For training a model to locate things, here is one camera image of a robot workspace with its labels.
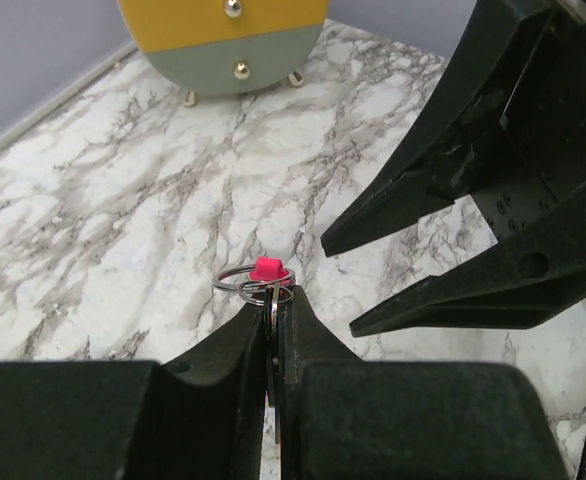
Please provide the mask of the black head silver key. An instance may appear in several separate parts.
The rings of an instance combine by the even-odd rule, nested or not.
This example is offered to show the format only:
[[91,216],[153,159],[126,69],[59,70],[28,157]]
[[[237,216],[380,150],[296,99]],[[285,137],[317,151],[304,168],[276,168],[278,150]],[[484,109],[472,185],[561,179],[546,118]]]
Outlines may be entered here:
[[267,396],[270,408],[274,409],[274,440],[281,444],[281,381],[279,365],[278,305],[281,283],[268,285],[264,296],[264,323],[266,335]]

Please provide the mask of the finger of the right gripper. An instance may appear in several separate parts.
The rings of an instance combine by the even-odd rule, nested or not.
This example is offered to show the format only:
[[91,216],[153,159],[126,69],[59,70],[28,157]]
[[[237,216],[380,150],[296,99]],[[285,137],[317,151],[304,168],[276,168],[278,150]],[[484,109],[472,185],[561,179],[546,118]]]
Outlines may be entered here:
[[586,179],[491,248],[362,314],[350,331],[530,329],[585,297]]
[[472,191],[550,15],[545,1],[475,4],[418,118],[379,174],[323,233],[327,256],[412,226]]

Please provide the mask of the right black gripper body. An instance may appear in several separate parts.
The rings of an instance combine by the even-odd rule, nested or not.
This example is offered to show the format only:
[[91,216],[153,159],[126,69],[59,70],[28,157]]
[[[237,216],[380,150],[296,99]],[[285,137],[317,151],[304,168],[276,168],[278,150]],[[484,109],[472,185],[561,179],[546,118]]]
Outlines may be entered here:
[[586,16],[548,4],[548,24],[467,194],[499,238],[586,179]]

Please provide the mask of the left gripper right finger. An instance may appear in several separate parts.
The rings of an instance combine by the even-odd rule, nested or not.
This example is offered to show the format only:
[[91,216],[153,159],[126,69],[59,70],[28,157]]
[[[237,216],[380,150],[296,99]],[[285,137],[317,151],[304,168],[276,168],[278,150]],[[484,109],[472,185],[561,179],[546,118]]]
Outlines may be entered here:
[[279,316],[285,479],[563,479],[540,398],[508,364],[364,361],[304,290]]

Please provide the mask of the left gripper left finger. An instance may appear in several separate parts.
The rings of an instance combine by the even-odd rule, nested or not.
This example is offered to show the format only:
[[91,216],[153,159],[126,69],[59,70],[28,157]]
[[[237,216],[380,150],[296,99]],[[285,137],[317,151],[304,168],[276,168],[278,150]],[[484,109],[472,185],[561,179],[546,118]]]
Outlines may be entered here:
[[165,364],[0,362],[0,479],[255,479],[265,390],[251,305]]

